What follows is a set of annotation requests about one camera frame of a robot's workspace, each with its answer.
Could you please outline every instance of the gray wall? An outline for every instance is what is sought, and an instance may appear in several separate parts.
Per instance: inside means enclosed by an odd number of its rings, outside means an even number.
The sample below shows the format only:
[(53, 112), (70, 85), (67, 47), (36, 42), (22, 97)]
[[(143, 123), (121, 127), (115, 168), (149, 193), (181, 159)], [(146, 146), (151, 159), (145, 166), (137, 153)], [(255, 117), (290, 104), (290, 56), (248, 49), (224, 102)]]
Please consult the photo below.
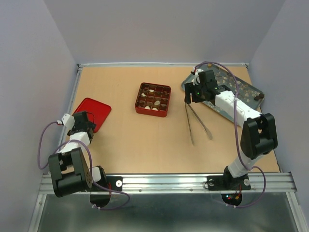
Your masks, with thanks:
[[(76, 65), (42, 0), (0, 3), (0, 231), (27, 231), (42, 172), (40, 133), (68, 105)], [(47, 132), (46, 162), (60, 128)]]
[(309, 221), (309, 1), (287, 0), (257, 49), (249, 71), (266, 93), (263, 112), (276, 118), (276, 156), (291, 171)]
[(284, 0), (45, 0), (78, 63), (248, 62)]

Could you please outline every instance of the bolt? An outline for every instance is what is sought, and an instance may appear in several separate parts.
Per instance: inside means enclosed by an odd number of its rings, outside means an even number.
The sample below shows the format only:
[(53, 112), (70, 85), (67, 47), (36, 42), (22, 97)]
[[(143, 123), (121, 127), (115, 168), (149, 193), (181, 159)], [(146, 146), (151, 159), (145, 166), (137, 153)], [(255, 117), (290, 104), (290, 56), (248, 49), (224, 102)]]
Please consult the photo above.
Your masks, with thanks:
[(211, 187), (213, 187), (213, 186), (214, 186), (213, 180), (209, 180), (209, 181), (208, 181), (208, 185), (211, 186)]
[(122, 181), (121, 180), (117, 180), (116, 181), (116, 186), (117, 187), (121, 187), (122, 186)]
[(249, 186), (250, 185), (250, 180), (249, 179), (244, 179), (243, 183), (245, 184), (245, 186)]

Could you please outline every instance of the wooden board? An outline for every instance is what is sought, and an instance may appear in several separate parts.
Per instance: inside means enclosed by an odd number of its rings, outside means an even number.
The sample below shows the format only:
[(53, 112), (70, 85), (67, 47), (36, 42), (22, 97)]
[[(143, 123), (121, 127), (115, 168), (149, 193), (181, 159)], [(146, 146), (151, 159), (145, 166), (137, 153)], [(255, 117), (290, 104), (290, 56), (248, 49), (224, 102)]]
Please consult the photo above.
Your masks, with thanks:
[[(251, 83), (245, 67), (230, 69)], [(191, 144), (181, 89), (190, 71), (191, 67), (83, 68), (74, 110), (86, 97), (112, 107), (89, 146), (93, 164), (101, 165), (110, 174), (222, 173), (237, 156), (233, 124), (207, 106), (193, 103), (213, 140), (189, 111), (195, 141), (195, 145)], [(135, 112), (134, 103), (142, 82), (171, 86), (166, 118)], [(273, 152), (257, 165), (265, 172), (279, 171)]]

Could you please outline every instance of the tweezers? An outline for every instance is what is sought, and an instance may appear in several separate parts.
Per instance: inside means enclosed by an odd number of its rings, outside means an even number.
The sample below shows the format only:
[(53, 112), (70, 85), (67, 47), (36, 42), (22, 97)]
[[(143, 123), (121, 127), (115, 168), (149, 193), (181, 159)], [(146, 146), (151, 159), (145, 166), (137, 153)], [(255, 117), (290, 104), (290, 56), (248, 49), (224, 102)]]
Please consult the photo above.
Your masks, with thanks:
[(194, 145), (194, 140), (193, 140), (193, 137), (192, 137), (191, 125), (190, 125), (189, 115), (188, 115), (188, 111), (187, 111), (187, 107), (186, 107), (187, 105), (189, 106), (189, 108), (190, 108), (191, 111), (193, 112), (194, 116), (198, 119), (198, 121), (200, 122), (200, 124), (203, 126), (203, 128), (204, 128), (206, 134), (208, 135), (209, 139), (212, 140), (212, 133), (211, 133), (211, 131), (205, 126), (205, 124), (202, 122), (202, 120), (201, 120), (200, 117), (197, 115), (197, 113), (196, 113), (195, 110), (192, 108), (192, 106), (190, 106), (190, 105), (187, 104), (187, 103), (184, 103), (185, 111), (186, 111), (186, 113), (187, 113), (187, 120), (188, 120), (189, 131), (190, 131), (190, 138), (191, 138), (192, 144)]

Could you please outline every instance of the metal frame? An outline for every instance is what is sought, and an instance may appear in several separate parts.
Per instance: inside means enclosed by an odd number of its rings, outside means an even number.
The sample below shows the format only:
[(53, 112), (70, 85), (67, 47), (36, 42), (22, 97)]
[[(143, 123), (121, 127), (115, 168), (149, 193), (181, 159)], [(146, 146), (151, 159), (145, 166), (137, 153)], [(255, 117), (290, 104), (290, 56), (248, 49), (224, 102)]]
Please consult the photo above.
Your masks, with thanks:
[[(95, 64), (80, 64), (79, 67), (120, 67), (120, 66), (132, 66), (132, 67), (141, 67), (141, 66), (195, 66), (200, 62), (110, 62), (110, 63), (95, 63)], [(247, 67), (249, 63), (221, 63), (223, 65), (229, 66), (245, 66)]]
[[(197, 63), (100, 63), (81, 64), (76, 75), (70, 105), (67, 112), (72, 111), (73, 102), (77, 92), (83, 67), (104, 66), (187, 66)], [(246, 66), (247, 63), (226, 63), (225, 65)], [(63, 129), (59, 140), (61, 144), (65, 140), (66, 131)], [(204, 188), (208, 175), (214, 174), (113, 174), (121, 175), (123, 179), (123, 191), (129, 194), (197, 194), (197, 193), (221, 193), (221, 191), (208, 191)], [(286, 192), (287, 198), (297, 229), (300, 232), (309, 232), (302, 210), (297, 202), (295, 192), (297, 191), (291, 173), (265, 173), (267, 179), (266, 192)], [(263, 189), (263, 177), (259, 173), (248, 174), (252, 189), (243, 192), (261, 192)], [(37, 232), (42, 217), (47, 194), (54, 195), (50, 175), (43, 175), (39, 195), (34, 208), (29, 232)], [(78, 192), (77, 194), (90, 194), (90, 192)], [(107, 192), (91, 192), (91, 194), (107, 194)]]
[[(205, 188), (208, 175), (222, 174), (119, 174), (122, 176), (122, 190), (128, 194), (187, 194), (187, 193), (234, 193), (228, 191), (209, 191)], [(242, 192), (262, 192), (264, 179), (260, 173), (250, 173), (251, 190)], [(296, 192), (290, 173), (267, 173), (266, 192)], [(40, 194), (54, 194), (50, 175), (44, 175)], [(109, 194), (109, 192), (77, 192), (76, 194)]]

